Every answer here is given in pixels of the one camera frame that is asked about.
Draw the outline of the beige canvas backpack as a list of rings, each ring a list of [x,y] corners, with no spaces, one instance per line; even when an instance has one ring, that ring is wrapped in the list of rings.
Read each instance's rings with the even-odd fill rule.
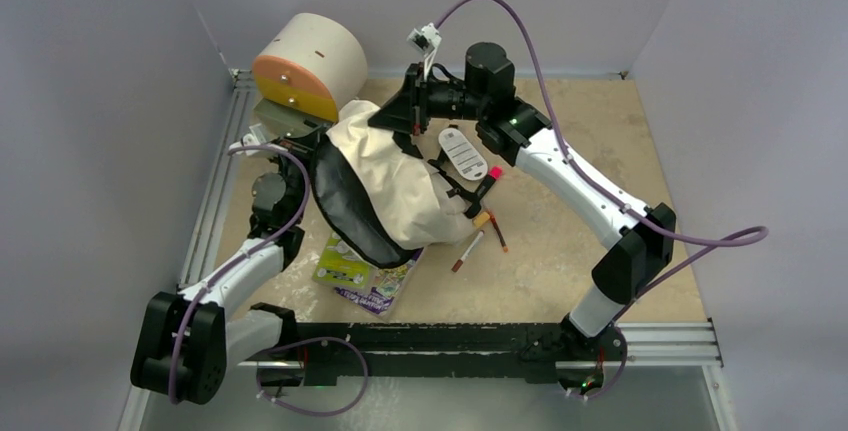
[[[462,242],[478,226],[410,136],[369,125],[379,109],[367,100],[344,105],[316,147],[310,176],[330,228],[367,263],[392,268],[424,247]]]

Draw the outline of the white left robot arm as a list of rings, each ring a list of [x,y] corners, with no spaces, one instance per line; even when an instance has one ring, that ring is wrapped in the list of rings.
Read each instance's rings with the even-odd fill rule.
[[[249,230],[238,250],[200,281],[148,302],[130,369],[133,386],[173,404],[206,404],[228,371],[254,354],[284,360],[295,353],[292,311],[259,304],[240,319],[233,314],[299,253],[305,236],[299,224],[311,195],[309,166],[325,133],[318,128],[263,142],[252,131],[228,147],[230,157],[265,158],[277,169],[253,183]]]

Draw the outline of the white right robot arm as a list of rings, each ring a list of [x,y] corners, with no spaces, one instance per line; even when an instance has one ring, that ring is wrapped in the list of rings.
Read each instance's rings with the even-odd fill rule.
[[[463,78],[426,77],[408,67],[401,89],[369,119],[372,127],[419,135],[431,118],[468,120],[491,153],[546,186],[595,233],[606,253],[592,284],[561,326],[564,350],[584,358],[639,291],[670,262],[674,211],[631,196],[559,139],[559,128],[519,98],[515,67],[498,44],[465,53]]]

